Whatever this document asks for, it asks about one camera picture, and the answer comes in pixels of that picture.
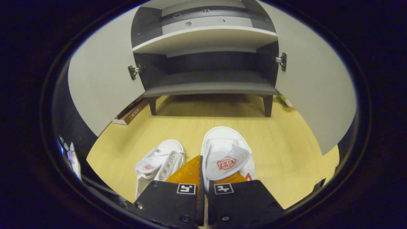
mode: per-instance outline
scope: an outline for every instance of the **gray shelf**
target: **gray shelf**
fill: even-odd
[[[190,95],[212,93],[238,93],[278,95],[271,83],[254,71],[199,71],[165,76],[146,90],[143,97],[162,95]]]

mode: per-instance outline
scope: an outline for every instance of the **green object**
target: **green object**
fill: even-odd
[[[293,107],[293,105],[286,99],[284,96],[280,95],[280,98],[285,102],[285,104],[289,107]]]

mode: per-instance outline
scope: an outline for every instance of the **door hinge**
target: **door hinge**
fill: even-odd
[[[127,69],[129,70],[131,79],[135,80],[137,73],[140,75],[143,72],[144,67],[136,64],[136,68],[133,68],[133,66],[130,65]]]
[[[282,53],[281,57],[276,57],[276,62],[280,63],[281,71],[285,72],[285,69],[287,68],[287,53]]]

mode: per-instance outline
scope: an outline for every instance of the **wooden floor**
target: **wooden floor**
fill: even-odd
[[[87,161],[100,178],[130,202],[135,201],[135,165],[166,139],[199,155],[205,133],[216,126],[240,132],[253,152],[256,179],[286,209],[328,182],[339,163],[338,147],[322,156],[311,130],[294,109],[274,97],[271,118],[255,95],[161,97],[157,115],[146,106],[128,125],[111,123],[97,139]]]

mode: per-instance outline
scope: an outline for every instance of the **white cabinet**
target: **white cabinet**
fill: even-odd
[[[346,66],[322,37],[290,15],[258,1],[274,23],[286,71],[278,70],[276,89],[298,110],[322,154],[345,135],[356,112],[356,95]]]
[[[99,136],[112,119],[145,92],[131,46],[134,8],[92,34],[75,52],[68,69],[72,100],[84,122]]]

